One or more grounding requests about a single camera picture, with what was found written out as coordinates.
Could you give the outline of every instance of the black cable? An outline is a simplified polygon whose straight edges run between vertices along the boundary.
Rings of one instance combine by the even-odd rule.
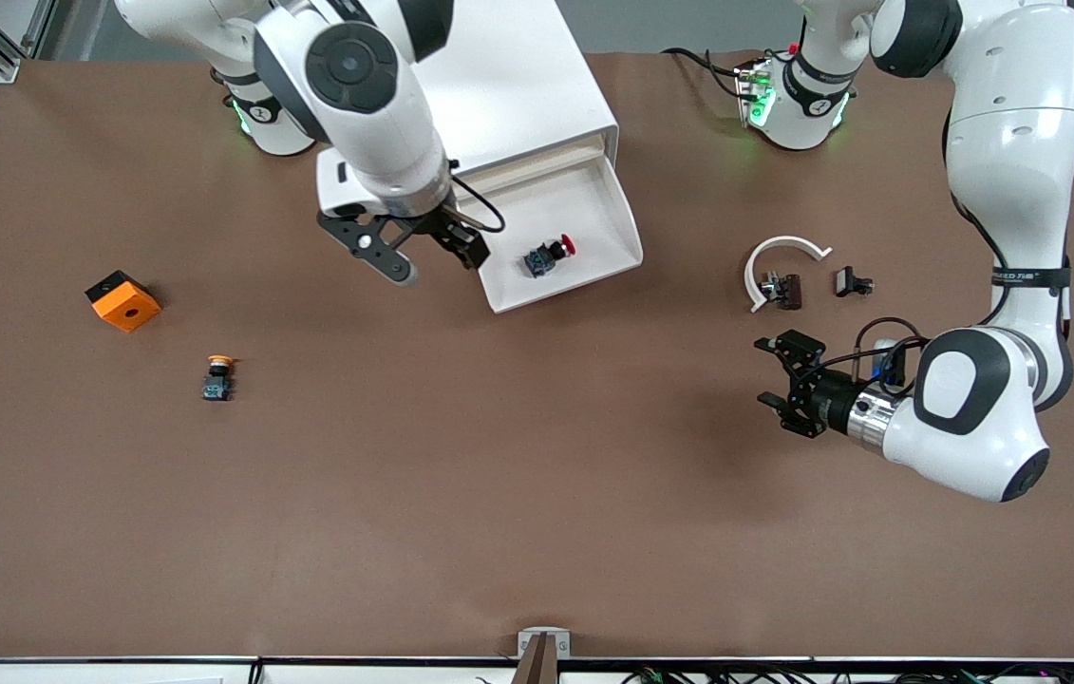
[[[709,684],[737,684],[735,676],[731,675],[726,667],[719,668],[702,668],[706,672],[706,676],[709,679]]]
[[[863,325],[863,328],[861,330],[858,331],[857,338],[853,343],[854,350],[860,351],[861,350],[861,341],[862,341],[862,339],[866,338],[866,334],[870,333],[870,330],[872,328],[874,328],[875,325],[882,325],[884,323],[898,323],[898,324],[901,324],[905,329],[909,329],[909,330],[913,331],[913,334],[915,334],[915,336],[918,336],[918,337],[920,336],[920,331],[917,330],[917,325],[911,324],[910,321],[901,319],[901,317],[876,317],[875,320],[870,321],[870,323],[867,323],[866,325]]]
[[[771,50],[766,50],[764,57],[768,57],[771,53],[772,53]],[[752,57],[750,58],[750,60],[745,62],[740,62],[738,64],[735,64],[734,67],[731,67],[731,69],[736,70],[736,72],[742,72],[742,70],[755,69],[755,66],[760,63],[761,58],[763,57]]]
[[[782,684],[781,681],[772,679],[772,675],[767,674],[767,672],[765,671],[755,672],[755,674],[752,676],[752,680],[746,680],[744,681],[743,684],[755,684],[757,683],[757,681],[761,680],[768,681],[768,684]]]
[[[955,684],[958,679],[954,675],[924,674],[924,672],[918,671],[905,671],[904,674],[898,675],[894,681],[897,684]]]
[[[758,664],[758,665],[767,667],[768,670],[779,672],[779,674],[783,675],[790,684],[804,684],[804,681],[806,684],[815,684],[810,679],[810,676],[802,674],[801,671],[789,670],[788,667],[782,667],[780,665],[774,665],[774,664]]]
[[[905,337],[896,343],[896,346],[889,348],[887,355],[883,356],[883,361],[879,364],[879,387],[884,393],[891,395],[892,399],[902,399],[909,395],[909,392],[915,387],[915,380],[909,382],[904,389],[898,392],[891,392],[887,389],[887,364],[896,358],[901,350],[914,350],[917,347],[924,347],[928,345],[928,337],[920,337],[919,334],[915,334],[913,337]]]
[[[837,359],[828,359],[826,360],[826,362],[819,362],[817,364],[814,364],[813,367],[808,368],[807,373],[802,374],[801,376],[796,376],[794,375],[794,373],[792,373],[792,377],[794,378],[794,387],[796,387],[797,389],[799,384],[803,384],[807,381],[808,377],[822,372],[822,369],[824,368],[832,367],[832,365],[837,365],[844,362],[852,362],[852,360],[854,359],[866,359],[866,356],[873,356],[874,354],[882,354],[882,353],[883,350],[855,351],[855,353],[853,354],[845,354],[843,356],[837,356]]]
[[[700,66],[705,70],[711,70],[711,72],[722,75],[735,75],[735,72],[728,72],[723,67],[715,66],[714,62],[708,60],[708,57],[706,60],[702,60],[702,58],[697,56],[697,53],[685,50],[683,47],[668,47],[667,50],[663,50],[659,55],[683,55],[684,57],[688,57],[690,60],[697,62],[697,66]]]
[[[477,230],[483,231],[483,233],[503,233],[503,229],[507,228],[507,219],[503,218],[503,212],[498,210],[494,204],[490,203],[488,199],[481,198],[477,190],[473,190],[467,183],[464,183],[461,178],[453,176],[453,183],[461,186],[465,192],[473,195],[473,199],[479,201],[481,206],[490,209],[490,213],[494,214],[494,218],[498,219],[498,228],[490,228],[489,225],[483,225],[477,228]]]
[[[1026,670],[1029,670],[1029,672],[1027,672],[1028,675],[1034,675],[1035,672],[1039,672],[1039,674],[1042,674],[1042,672],[1047,672],[1047,676],[1054,676],[1062,684],[1074,684],[1074,670],[1068,667],[1061,667],[1046,663],[1014,664],[1010,667],[1004,668],[1004,670],[997,672],[996,674],[984,676],[984,679],[979,680],[988,681],[988,683],[991,683],[991,681],[993,680],[998,680],[1001,679],[1001,676],[1010,674],[1011,671],[1024,670],[1024,668],[1026,668]]]
[[[709,70],[709,74],[714,77],[714,83],[716,83],[719,87],[722,87],[723,91],[727,94],[736,97],[738,100],[743,100],[745,103],[755,103],[755,101],[757,101],[757,97],[754,94],[737,92],[723,83],[723,79],[719,77],[719,74],[728,75],[728,77],[735,78],[735,70],[724,70],[723,67],[716,66],[713,60],[709,58],[709,50],[706,50],[706,58],[700,58],[696,54],[685,50],[683,47],[668,47],[667,50],[662,52],[661,55],[683,55],[684,57],[688,57],[690,60],[696,62],[697,66],[700,66],[705,70]]]
[[[941,165],[943,165],[943,168],[945,168],[946,165],[946,137],[948,136],[948,134],[949,134],[949,112],[946,112],[946,122],[944,122],[943,127],[941,127]],[[958,212],[958,216],[963,217],[963,220],[970,222],[970,224],[972,225],[975,225],[975,230],[978,231],[979,237],[984,238],[984,244],[987,245],[990,250],[992,250],[992,256],[996,257],[997,265],[1000,265],[1000,267],[1003,268],[1010,267],[1008,261],[1006,261],[1004,258],[1004,251],[1001,251],[1001,247],[998,246],[997,243],[992,242],[992,236],[988,234],[988,230],[984,228],[983,222],[979,222],[979,219],[975,218],[975,214],[968,210],[967,207],[964,207],[962,203],[958,201],[958,198],[955,198],[954,192],[950,192],[949,194],[949,202],[955,205],[955,210]],[[993,306],[992,310],[988,312],[988,316],[984,317],[984,319],[981,320],[979,323],[975,325],[987,325],[988,321],[996,319],[996,316],[1000,315],[1001,309],[1004,308],[1005,301],[1008,299],[1010,299],[1008,287],[1002,287],[1001,297],[997,300],[996,306]]]
[[[265,670],[266,668],[262,665],[262,658],[255,659],[250,664],[250,678],[246,680],[247,684],[262,684],[262,674]]]
[[[794,61],[794,57],[785,58],[785,60],[783,60],[783,58],[781,58],[781,53],[774,53],[772,50],[766,50],[766,57],[771,58],[771,60],[778,60],[783,64],[788,64]]]

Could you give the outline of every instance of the white curved plastic part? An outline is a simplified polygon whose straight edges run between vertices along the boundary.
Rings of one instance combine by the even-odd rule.
[[[757,312],[760,307],[768,304],[768,297],[760,291],[760,286],[757,285],[757,277],[755,276],[754,268],[757,265],[757,257],[760,252],[768,250],[770,247],[797,247],[798,250],[806,251],[811,257],[814,257],[815,261],[823,260],[824,257],[831,254],[832,247],[826,248],[826,250],[819,250],[815,243],[811,243],[810,239],[802,237],[796,237],[793,235],[780,235],[777,237],[770,237],[764,243],[757,246],[755,250],[752,251],[752,256],[749,257],[749,265],[743,268],[743,285],[749,289],[749,297],[752,299],[752,312]]]

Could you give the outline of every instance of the orange block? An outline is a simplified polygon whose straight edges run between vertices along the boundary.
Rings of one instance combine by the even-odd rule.
[[[86,296],[103,321],[124,333],[136,330],[160,312],[160,304],[153,295],[120,270],[86,290]]]

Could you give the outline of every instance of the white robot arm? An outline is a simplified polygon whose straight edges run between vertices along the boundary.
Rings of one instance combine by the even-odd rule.
[[[253,70],[253,23],[243,17],[266,9],[266,0],[115,0],[115,4],[136,33],[184,47],[212,64],[260,150],[296,155],[311,146],[313,140],[282,112]]]
[[[451,19],[451,0],[307,0],[258,23],[258,74],[308,134],[333,144],[321,155],[336,163],[319,164],[319,224],[394,285],[418,278],[397,250],[410,235],[480,267],[479,230],[502,230],[458,210],[453,164],[410,69],[442,47]],[[388,222],[402,230],[393,242],[381,236]]]
[[[862,45],[884,72],[946,73],[956,87],[943,140],[950,193],[996,253],[996,307],[977,325],[924,345],[914,392],[826,367],[824,346],[797,331],[761,339],[758,349],[779,356],[792,390],[760,399],[792,432],[815,437],[831,427],[949,489],[1017,498],[1049,456],[1035,412],[1072,381],[1074,10],[1062,0],[802,4],[801,48],[758,67],[767,87],[749,78],[757,97],[746,120],[793,150],[822,143],[840,122]]]

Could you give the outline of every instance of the brown table surface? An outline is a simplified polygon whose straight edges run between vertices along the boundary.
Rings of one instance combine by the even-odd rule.
[[[645,262],[503,316],[433,243],[407,291],[350,259],[311,152],[256,151],[205,64],[0,87],[0,656],[484,655],[534,623],[581,655],[1074,656],[1074,389],[1005,506],[755,402],[785,385],[757,337],[987,311],[949,86],[867,70],[785,152],[696,67],[590,63]],[[787,233],[836,252],[770,252],[807,307],[750,315]],[[831,297],[845,264],[872,297]],[[85,300],[116,267],[164,303],[135,334]],[[214,353],[232,403],[200,399]]]

